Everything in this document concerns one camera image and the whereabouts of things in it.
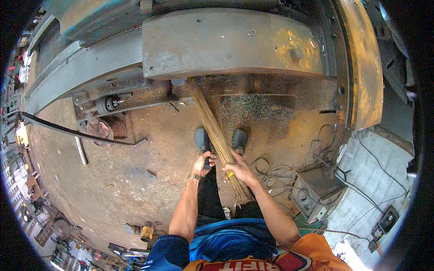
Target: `person's hand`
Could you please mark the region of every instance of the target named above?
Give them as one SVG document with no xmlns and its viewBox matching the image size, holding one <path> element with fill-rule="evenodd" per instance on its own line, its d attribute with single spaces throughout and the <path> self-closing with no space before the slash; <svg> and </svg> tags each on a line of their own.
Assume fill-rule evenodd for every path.
<svg viewBox="0 0 434 271">
<path fill-rule="evenodd" d="M 260 185 L 261 181 L 250 170 L 249 166 L 247 165 L 246 159 L 242 155 L 238 154 L 236 151 L 234 151 L 232 149 L 230 150 L 230 152 L 232 153 L 232 156 L 235 158 L 237 163 L 234 165 L 226 164 L 226 166 L 222 170 L 223 171 L 228 171 L 228 170 L 233 171 L 235 173 L 235 176 L 237 176 L 237 178 L 240 181 L 245 183 L 250 188 L 252 188 L 255 185 Z"/>
<path fill-rule="evenodd" d="M 208 172 L 211 171 L 211 170 L 204 169 L 205 160 L 207 157 L 210 158 L 209 159 L 210 160 L 210 166 L 211 167 L 215 166 L 217 156 L 213 152 L 210 152 L 209 150 L 206 151 L 205 153 L 202 151 L 199 154 L 199 156 L 197 157 L 196 162 L 193 165 L 193 168 L 191 169 L 192 174 L 197 174 L 197 175 L 200 175 L 201 177 L 203 177 L 203 176 L 207 175 Z"/>
</svg>

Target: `person's right hand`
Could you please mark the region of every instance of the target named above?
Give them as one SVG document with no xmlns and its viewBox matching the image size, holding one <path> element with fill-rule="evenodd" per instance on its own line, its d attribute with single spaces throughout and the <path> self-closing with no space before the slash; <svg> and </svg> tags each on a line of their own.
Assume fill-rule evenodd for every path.
<svg viewBox="0 0 434 271">
<path fill-rule="evenodd" d="M 232 153 L 232 156 L 235 158 L 237 163 L 234 165 L 226 164 L 226 166 L 222 170 L 223 171 L 228 171 L 228 170 L 233 171 L 235 173 L 235 175 L 237 176 L 237 178 L 249 187 L 253 187 L 253 186 L 258 185 L 258 184 L 260 185 L 261 181 L 250 170 L 249 166 L 247 165 L 246 159 L 242 155 L 238 154 L 236 151 L 234 151 L 232 149 L 230 150 L 230 152 Z"/>
</svg>

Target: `dirty floor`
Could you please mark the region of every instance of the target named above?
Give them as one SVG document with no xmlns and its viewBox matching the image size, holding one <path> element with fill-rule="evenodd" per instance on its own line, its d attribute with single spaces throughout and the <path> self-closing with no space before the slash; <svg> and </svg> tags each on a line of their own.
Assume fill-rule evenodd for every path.
<svg viewBox="0 0 434 271">
<path fill-rule="evenodd" d="M 228 142 L 232 133 L 227 129 L 245 126 L 249 134 L 245 152 L 247 160 L 267 155 L 272 167 L 279 164 L 306 166 L 311 141 L 317 139 L 323 125 L 335 124 L 334 114 L 287 110 L 276 114 L 275 108 L 263 112 L 261 118 L 249 118 L 249 113 L 246 113 L 245 119 L 237 120 L 232 117 L 236 114 L 231 114 L 231 110 L 235 110 L 234 104 L 237 100 L 225 101 L 221 110 Z M 193 134 L 201 125 L 192 104 L 178 103 L 175 106 L 179 112 L 159 106 L 120 114 L 127 127 L 128 141 L 144 136 L 148 141 L 137 148 L 118 145 L 98 148 L 92 141 L 83 140 L 89 160 L 85 167 L 81 164 L 74 137 L 34 124 L 29 126 L 32 160 L 40 172 L 40 180 L 49 191 L 49 198 L 70 220 L 83 228 L 82 232 L 90 238 L 92 247 L 106 253 L 110 253 L 107 249 L 109 242 L 127 248 L 145 248 L 146 244 L 139 236 L 123 232 L 123 223 L 142 225 L 147 220 L 161 221 L 162 225 L 157 228 L 168 230 L 186 176 L 197 157 Z M 255 114 L 257 108 L 247 110 L 253 110 L 250 114 Z M 38 117 L 78 129 L 71 98 L 52 103 Z M 332 134 L 329 127 L 322 129 L 319 135 L 321 148 L 329 143 Z M 233 210 L 233 193 L 230 184 L 224 182 L 220 168 L 221 163 L 217 163 L 221 203 Z M 146 170 L 155 172 L 156 178 L 147 178 Z M 274 189 L 271 194 L 281 192 Z M 291 206 L 288 193 L 275 199 Z"/>
</svg>

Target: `broom bristles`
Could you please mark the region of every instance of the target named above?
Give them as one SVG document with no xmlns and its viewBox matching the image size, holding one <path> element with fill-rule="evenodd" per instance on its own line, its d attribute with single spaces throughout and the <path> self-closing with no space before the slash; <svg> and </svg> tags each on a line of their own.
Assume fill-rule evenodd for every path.
<svg viewBox="0 0 434 271">
<path fill-rule="evenodd" d="M 210 140 L 216 149 L 223 166 L 226 164 L 235 164 L 236 160 L 230 152 L 230 147 L 227 144 L 223 132 L 220 129 L 214 114 L 205 100 L 204 95 L 198 89 L 194 82 L 190 81 L 189 86 L 193 95 L 194 102 L 197 106 L 197 111 L 205 127 L 205 130 L 210 137 Z M 254 198 L 248 190 L 245 183 L 238 180 L 235 174 L 231 174 L 228 177 L 229 183 L 232 185 L 232 189 L 235 192 L 235 200 L 238 205 L 245 204 L 254 201 Z"/>
</svg>

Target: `steel rod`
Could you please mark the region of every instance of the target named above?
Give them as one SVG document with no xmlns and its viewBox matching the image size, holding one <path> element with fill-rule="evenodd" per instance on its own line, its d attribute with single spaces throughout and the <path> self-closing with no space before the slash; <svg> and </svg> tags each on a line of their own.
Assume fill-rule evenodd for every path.
<svg viewBox="0 0 434 271">
<path fill-rule="evenodd" d="M 89 162 L 87 161 L 86 153 L 84 152 L 83 143 L 81 142 L 81 138 L 79 138 L 79 137 L 75 137 L 75 138 L 76 138 L 77 149 L 79 150 L 79 154 L 80 154 L 80 159 L 82 160 L 82 164 L 83 164 L 83 166 L 87 166 L 87 164 Z"/>
</svg>

